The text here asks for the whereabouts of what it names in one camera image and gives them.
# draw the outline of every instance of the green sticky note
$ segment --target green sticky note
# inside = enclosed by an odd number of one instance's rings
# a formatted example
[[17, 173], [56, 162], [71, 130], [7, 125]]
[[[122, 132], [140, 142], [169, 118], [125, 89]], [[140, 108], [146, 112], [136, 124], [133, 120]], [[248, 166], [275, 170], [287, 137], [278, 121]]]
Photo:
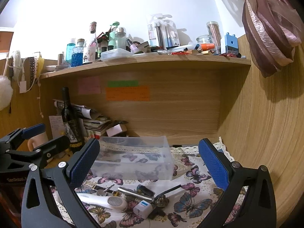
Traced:
[[108, 87], [138, 87], [138, 81], [108, 81]]

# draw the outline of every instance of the white device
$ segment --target white device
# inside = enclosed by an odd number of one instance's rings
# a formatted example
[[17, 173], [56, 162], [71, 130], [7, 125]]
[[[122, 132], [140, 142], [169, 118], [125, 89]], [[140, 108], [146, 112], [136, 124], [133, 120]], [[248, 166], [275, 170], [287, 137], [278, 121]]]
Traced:
[[143, 219], [146, 219], [149, 216], [149, 214], [152, 213], [152, 211], [153, 211], [152, 205], [146, 201], [141, 201], [133, 208], [133, 212], [137, 216]]
[[128, 207], [127, 201], [119, 196], [97, 196], [86, 193], [77, 193], [77, 195], [82, 202], [102, 206], [116, 212], [123, 212]]

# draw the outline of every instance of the mug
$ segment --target mug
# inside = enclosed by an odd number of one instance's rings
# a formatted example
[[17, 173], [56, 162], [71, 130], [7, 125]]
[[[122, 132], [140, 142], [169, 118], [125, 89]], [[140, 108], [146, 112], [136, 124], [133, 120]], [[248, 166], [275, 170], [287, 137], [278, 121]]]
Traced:
[[48, 142], [48, 136], [46, 132], [43, 132], [39, 135], [36, 135], [32, 138], [30, 138], [27, 142], [27, 147], [29, 149], [30, 152], [32, 152], [34, 150], [34, 148]]

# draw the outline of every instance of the clear plastic box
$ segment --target clear plastic box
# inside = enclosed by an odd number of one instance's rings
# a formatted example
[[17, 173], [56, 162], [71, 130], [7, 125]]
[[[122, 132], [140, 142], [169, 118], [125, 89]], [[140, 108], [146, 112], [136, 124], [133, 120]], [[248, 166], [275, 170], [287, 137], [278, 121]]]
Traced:
[[166, 136], [101, 137], [92, 165], [98, 177], [129, 180], [171, 180], [173, 158]]
[[131, 52], [118, 48], [118, 49], [113, 49], [113, 50], [108, 50], [108, 51], [102, 52], [100, 55], [100, 59], [105, 61], [105, 60], [110, 60], [110, 59], [130, 57], [132, 55], [133, 54]]

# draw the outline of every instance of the toothbrush package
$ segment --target toothbrush package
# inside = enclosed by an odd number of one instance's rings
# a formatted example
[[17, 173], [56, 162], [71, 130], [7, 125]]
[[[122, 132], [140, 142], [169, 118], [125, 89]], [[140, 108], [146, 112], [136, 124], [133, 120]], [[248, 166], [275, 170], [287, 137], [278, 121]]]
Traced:
[[147, 16], [151, 46], [159, 46], [163, 49], [180, 46], [175, 23], [168, 18], [172, 18], [172, 15], [156, 13]]

